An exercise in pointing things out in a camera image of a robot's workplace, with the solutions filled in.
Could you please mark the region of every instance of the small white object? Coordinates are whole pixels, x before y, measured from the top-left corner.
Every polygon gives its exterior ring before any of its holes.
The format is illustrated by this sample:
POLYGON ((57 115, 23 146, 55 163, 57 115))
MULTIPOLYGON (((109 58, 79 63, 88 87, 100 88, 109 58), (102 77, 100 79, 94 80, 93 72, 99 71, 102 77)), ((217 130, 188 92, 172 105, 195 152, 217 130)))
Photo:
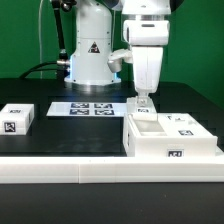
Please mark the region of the small white object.
POLYGON ((0 135, 25 135, 33 119, 33 104, 6 104, 0 112, 0 135))

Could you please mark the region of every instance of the label sticker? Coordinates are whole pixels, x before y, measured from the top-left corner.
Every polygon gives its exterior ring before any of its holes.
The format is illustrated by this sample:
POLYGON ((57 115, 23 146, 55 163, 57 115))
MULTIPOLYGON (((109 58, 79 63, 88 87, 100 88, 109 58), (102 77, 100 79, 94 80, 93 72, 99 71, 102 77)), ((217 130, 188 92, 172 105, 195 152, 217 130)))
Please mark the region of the label sticker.
POLYGON ((113 108, 113 106, 112 106, 111 103, 95 103, 94 104, 94 107, 95 108, 102 108, 102 109, 104 109, 104 108, 110 108, 110 109, 112 109, 113 108))
POLYGON ((9 113, 19 114, 22 110, 10 110, 9 113))
POLYGON ((87 109, 71 109, 70 115, 81 115, 81 116, 89 115, 89 110, 87 110, 87 109))
POLYGON ((139 113, 149 113, 149 109, 146 108, 138 108, 139 113))
POLYGON ((98 48, 96 42, 94 42, 94 43, 92 44, 92 46, 91 46, 91 48, 89 49, 88 52, 89 52, 89 53, 97 53, 97 54, 100 53, 99 48, 98 48))
POLYGON ((15 122, 4 122, 5 133, 15 133, 16 123, 15 122))
POLYGON ((180 149, 171 149, 168 150, 168 157, 183 157, 184 156, 184 150, 180 149))
POLYGON ((89 103, 72 103, 71 108, 89 108, 89 103))
POLYGON ((184 136, 194 135, 190 130, 179 130, 179 133, 184 136))
POLYGON ((95 115, 111 116, 114 115, 113 110, 95 110, 95 115))

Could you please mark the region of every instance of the warning label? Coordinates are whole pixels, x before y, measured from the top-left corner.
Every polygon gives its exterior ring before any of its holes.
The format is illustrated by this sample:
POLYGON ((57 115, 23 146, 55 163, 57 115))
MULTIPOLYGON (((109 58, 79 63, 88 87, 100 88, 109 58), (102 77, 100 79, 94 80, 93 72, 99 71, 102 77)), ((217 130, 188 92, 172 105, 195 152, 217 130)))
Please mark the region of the warning label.
POLYGON ((94 42, 94 43, 92 44, 92 46, 91 46, 91 48, 89 49, 88 52, 89 52, 89 53, 97 53, 97 54, 100 53, 99 48, 98 48, 96 42, 94 42))

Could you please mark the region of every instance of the black cable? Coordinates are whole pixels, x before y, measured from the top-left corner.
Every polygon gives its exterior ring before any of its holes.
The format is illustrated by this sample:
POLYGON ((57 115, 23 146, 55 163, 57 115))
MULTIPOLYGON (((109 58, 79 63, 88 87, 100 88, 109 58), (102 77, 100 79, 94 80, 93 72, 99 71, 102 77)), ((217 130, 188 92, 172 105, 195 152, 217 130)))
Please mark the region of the black cable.
POLYGON ((37 70, 38 68, 47 66, 47 65, 57 65, 57 62, 56 61, 49 61, 49 62, 44 62, 44 63, 41 63, 39 65, 36 65, 33 68, 29 69, 28 71, 22 73, 22 75, 19 76, 19 79, 25 79, 31 72, 37 70))
POLYGON ((30 73, 32 72, 41 72, 41 71, 65 71, 64 69, 58 69, 58 68, 43 68, 43 69, 34 69, 34 70, 29 70, 26 73, 26 76, 21 78, 21 79, 25 79, 30 73))

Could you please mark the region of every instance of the white container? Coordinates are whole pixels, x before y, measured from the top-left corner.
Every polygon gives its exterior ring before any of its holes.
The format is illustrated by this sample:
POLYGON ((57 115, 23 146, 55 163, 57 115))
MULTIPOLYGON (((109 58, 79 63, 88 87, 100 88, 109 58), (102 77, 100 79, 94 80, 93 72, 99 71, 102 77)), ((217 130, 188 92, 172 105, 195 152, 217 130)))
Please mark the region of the white container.
POLYGON ((129 157, 208 157, 217 137, 188 114, 158 114, 156 121, 126 115, 123 143, 129 157))

